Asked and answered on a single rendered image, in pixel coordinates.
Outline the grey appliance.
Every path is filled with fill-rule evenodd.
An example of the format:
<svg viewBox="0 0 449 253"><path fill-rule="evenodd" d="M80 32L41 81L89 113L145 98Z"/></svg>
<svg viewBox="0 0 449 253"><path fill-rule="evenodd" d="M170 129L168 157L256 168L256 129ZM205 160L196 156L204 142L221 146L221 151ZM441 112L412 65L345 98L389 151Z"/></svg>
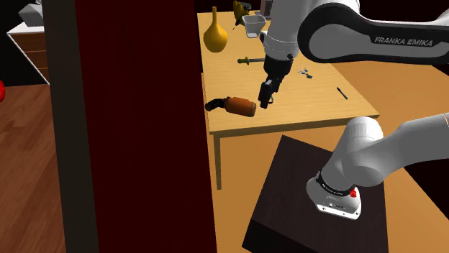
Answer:
<svg viewBox="0 0 449 253"><path fill-rule="evenodd" d="M273 0L261 0L260 15L264 16L266 19L270 19L272 6Z"/></svg>

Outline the light wooden table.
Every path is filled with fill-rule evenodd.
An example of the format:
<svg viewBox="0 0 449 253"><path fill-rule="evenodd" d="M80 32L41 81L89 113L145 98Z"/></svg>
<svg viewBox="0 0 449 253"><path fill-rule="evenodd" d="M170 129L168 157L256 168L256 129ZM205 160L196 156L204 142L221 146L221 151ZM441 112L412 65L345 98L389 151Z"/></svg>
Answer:
<svg viewBox="0 0 449 253"><path fill-rule="evenodd" d="M245 56L261 58L263 47L259 40L247 38L243 27L234 26L232 12L220 12L217 19L228 34L228 41L219 53L201 47L204 99L210 101L235 96L256 101L260 85L266 79L263 64L245 65L237 60ZM299 73L305 68L312 79ZM208 130L214 138L217 187L222 186L221 139L281 132L333 150L337 131L357 116L377 118L379 113L333 65L314 63L299 55L276 93L274 103L267 109L257 108L254 117L238 116L219 109L207 114Z"/></svg>

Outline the dark red tall panel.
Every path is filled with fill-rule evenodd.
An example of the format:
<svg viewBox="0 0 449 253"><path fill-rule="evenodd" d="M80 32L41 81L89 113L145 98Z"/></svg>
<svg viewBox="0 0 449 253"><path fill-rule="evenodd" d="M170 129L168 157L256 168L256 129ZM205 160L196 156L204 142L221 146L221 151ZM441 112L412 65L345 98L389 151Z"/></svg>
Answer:
<svg viewBox="0 0 449 253"><path fill-rule="evenodd" d="M67 253L217 253L194 0L42 0Z"/></svg>

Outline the dark robot stand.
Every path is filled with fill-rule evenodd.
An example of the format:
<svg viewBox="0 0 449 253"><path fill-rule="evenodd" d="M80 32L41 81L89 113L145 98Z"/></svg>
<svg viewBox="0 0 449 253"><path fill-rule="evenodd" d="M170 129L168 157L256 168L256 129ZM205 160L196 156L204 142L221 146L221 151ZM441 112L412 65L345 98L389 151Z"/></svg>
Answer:
<svg viewBox="0 0 449 253"><path fill-rule="evenodd" d="M360 188L356 220L322 213L306 192L331 152L290 137L278 144L242 246L251 253L389 253L383 185Z"/></svg>

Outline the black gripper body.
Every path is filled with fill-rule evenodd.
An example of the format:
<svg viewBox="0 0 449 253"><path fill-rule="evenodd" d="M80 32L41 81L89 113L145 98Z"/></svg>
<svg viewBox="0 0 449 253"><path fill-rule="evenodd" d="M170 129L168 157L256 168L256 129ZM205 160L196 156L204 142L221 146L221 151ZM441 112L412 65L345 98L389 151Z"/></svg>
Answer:
<svg viewBox="0 0 449 253"><path fill-rule="evenodd" d="M263 69L267 74L266 80L277 80L281 83L284 77L289 74L292 64L292 59L277 60L266 55L263 64Z"/></svg>

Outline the white square cup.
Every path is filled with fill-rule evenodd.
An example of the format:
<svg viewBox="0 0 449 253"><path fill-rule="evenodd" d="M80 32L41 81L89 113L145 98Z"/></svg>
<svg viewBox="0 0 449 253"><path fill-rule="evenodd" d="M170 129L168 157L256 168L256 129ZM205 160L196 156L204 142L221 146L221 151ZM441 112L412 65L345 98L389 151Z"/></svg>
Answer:
<svg viewBox="0 0 449 253"><path fill-rule="evenodd" d="M266 24L266 18L261 15L245 15L242 17L248 38L256 38Z"/></svg>

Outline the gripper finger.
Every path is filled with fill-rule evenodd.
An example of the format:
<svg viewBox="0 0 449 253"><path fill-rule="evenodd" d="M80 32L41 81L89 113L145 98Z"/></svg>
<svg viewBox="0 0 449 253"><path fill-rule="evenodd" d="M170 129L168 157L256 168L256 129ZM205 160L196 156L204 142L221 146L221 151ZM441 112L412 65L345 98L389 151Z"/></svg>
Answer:
<svg viewBox="0 0 449 253"><path fill-rule="evenodd" d="M271 81L271 97L269 98L269 104L272 104L274 102L273 95L274 93L278 92L280 84L281 81L278 78L275 78Z"/></svg>
<svg viewBox="0 0 449 253"><path fill-rule="evenodd" d="M272 80L268 79L261 83L258 100L260 101L260 107L263 109L268 108L268 104L273 93Z"/></svg>

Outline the wooden chest of drawers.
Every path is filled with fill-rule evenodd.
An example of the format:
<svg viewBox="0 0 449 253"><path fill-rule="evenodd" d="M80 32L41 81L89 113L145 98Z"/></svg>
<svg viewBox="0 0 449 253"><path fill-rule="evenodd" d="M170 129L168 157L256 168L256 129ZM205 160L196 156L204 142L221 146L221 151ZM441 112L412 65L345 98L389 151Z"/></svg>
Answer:
<svg viewBox="0 0 449 253"><path fill-rule="evenodd" d="M6 34L39 77L39 84L49 85L42 0L34 0L18 12L22 22Z"/></svg>

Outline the yellow round-bellied vase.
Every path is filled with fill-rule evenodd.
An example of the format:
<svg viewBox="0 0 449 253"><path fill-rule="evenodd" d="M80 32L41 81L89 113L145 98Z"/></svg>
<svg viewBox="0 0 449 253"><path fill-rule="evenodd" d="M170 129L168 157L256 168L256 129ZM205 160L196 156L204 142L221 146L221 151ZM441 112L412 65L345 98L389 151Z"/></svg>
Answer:
<svg viewBox="0 0 449 253"><path fill-rule="evenodd" d="M221 52L226 47L227 33L218 24L215 6L212 7L212 23L204 33L203 41L210 52Z"/></svg>

